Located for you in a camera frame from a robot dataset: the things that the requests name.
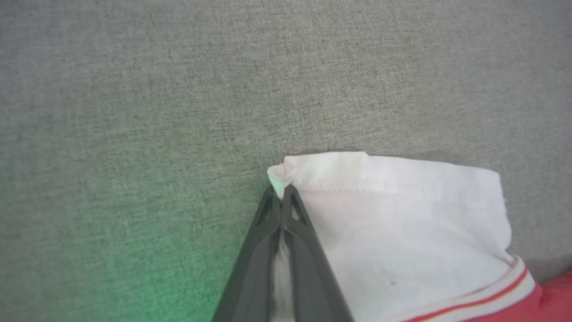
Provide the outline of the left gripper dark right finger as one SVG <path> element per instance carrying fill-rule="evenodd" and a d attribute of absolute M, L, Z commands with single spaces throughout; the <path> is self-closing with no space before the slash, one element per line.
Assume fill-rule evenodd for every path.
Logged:
<path fill-rule="evenodd" d="M 297 322 L 352 322 L 341 292 L 298 190 L 282 199 L 282 226 L 290 251 L 292 300 Z"/>

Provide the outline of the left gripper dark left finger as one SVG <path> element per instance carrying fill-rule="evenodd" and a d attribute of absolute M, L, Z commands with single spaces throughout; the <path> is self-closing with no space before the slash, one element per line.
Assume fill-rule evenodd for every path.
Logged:
<path fill-rule="evenodd" d="M 269 322 L 274 257 L 280 236 L 280 199 L 269 186 L 251 222 L 221 297 L 214 322 Z"/>

